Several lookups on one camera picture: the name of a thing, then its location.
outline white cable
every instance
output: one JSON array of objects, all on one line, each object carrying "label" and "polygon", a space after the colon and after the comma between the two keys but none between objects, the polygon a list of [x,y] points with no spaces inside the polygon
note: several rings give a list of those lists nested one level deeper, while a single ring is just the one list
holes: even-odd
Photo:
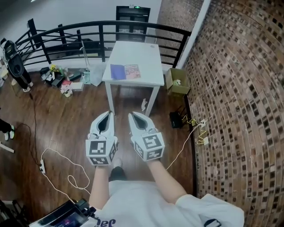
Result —
[{"label": "white cable", "polygon": [[190,134],[188,135],[186,141],[184,142],[184,144],[183,144],[183,146],[182,146],[181,151],[178,153],[177,157],[173,160],[173,162],[169,165],[169,167],[175,162],[175,160],[178,158],[178,156],[180,155],[180,153],[183,151],[183,149],[184,149],[184,147],[185,147],[185,143],[188,141],[188,139],[189,139],[191,133],[193,133],[194,130],[195,130],[198,126],[201,126],[201,124],[197,125],[197,126],[190,132]]},{"label": "white cable", "polygon": [[[89,192],[88,190],[86,190],[86,188],[87,188],[87,187],[89,186],[89,184],[90,184],[90,179],[89,179],[88,175],[86,174],[86,171],[85,171],[84,167],[81,166],[81,165],[79,165],[79,164],[76,164],[76,163],[72,162],[69,158],[63,156],[63,155],[60,154],[58,151],[55,151],[55,150],[52,149],[52,148],[46,148],[46,149],[44,150],[44,152],[41,154],[41,157],[40,157],[41,160],[43,159],[43,154],[44,154],[48,149],[50,149],[50,150],[52,150],[52,151],[58,153],[61,157],[66,158],[66,159],[67,159],[68,161],[70,161],[73,165],[80,166],[80,167],[83,169],[83,171],[84,171],[84,173],[85,173],[85,175],[86,175],[86,177],[88,178],[88,181],[89,181],[89,182],[88,182],[88,185],[87,185],[86,187],[84,187],[84,188],[78,187],[77,182],[76,182],[75,178],[74,178],[72,175],[68,175],[68,181],[69,181],[69,183],[70,183],[73,187],[75,187],[75,188],[77,188],[77,189],[80,189],[80,190],[85,190],[86,192],[88,192],[88,193],[90,194],[90,192]],[[60,191],[60,190],[58,190],[58,189],[56,189],[56,188],[54,187],[53,183],[49,180],[48,176],[46,176],[44,173],[43,173],[43,175],[48,179],[48,181],[51,183],[51,185],[53,186],[53,188],[54,188],[55,190],[57,190],[58,192],[61,192],[61,193],[64,194],[64,195],[66,195],[66,196],[68,197],[68,199],[72,201],[72,199],[70,199],[70,197],[69,197],[66,193],[64,193],[64,192],[62,192],[62,191]],[[72,177],[72,178],[73,178],[73,180],[74,180],[74,182],[75,182],[75,185],[72,184],[72,182],[69,180],[69,177]]]}]

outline white robotic gripper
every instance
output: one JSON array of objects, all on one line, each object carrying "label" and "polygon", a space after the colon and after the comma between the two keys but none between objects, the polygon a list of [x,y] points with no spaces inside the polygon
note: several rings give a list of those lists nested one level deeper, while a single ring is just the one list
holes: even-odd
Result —
[{"label": "white robotic gripper", "polygon": [[150,161],[163,156],[165,144],[149,117],[137,112],[128,114],[131,142],[134,150],[144,160]]},{"label": "white robotic gripper", "polygon": [[107,111],[91,124],[86,140],[86,156],[92,165],[110,165],[117,151],[114,136],[114,114]]}]

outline brick wall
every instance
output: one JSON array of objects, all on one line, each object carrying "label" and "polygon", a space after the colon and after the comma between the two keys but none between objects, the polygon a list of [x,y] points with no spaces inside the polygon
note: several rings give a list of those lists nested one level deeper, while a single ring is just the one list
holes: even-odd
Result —
[{"label": "brick wall", "polygon": [[[191,31],[202,2],[163,0],[158,22]],[[284,218],[283,26],[282,1],[212,0],[184,67],[209,136],[196,144],[198,196],[241,207],[247,226]]]}]

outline clutter on floor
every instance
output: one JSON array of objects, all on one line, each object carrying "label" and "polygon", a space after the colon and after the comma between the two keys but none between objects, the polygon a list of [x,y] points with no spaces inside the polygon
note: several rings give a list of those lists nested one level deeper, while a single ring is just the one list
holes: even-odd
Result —
[{"label": "clutter on floor", "polygon": [[42,80],[53,87],[61,86],[61,93],[70,97],[73,91],[83,91],[84,84],[100,85],[106,65],[104,63],[90,66],[86,60],[85,69],[68,69],[57,65],[42,68],[40,75]]}]

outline book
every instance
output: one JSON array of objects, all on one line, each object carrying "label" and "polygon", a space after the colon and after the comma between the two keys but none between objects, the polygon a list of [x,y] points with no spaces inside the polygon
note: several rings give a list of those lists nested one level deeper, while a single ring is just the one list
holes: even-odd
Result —
[{"label": "book", "polygon": [[69,80],[64,80],[62,82],[62,85],[70,85],[72,83],[72,81],[69,81]]},{"label": "book", "polygon": [[138,65],[110,64],[110,73],[113,80],[137,79],[141,77]]}]

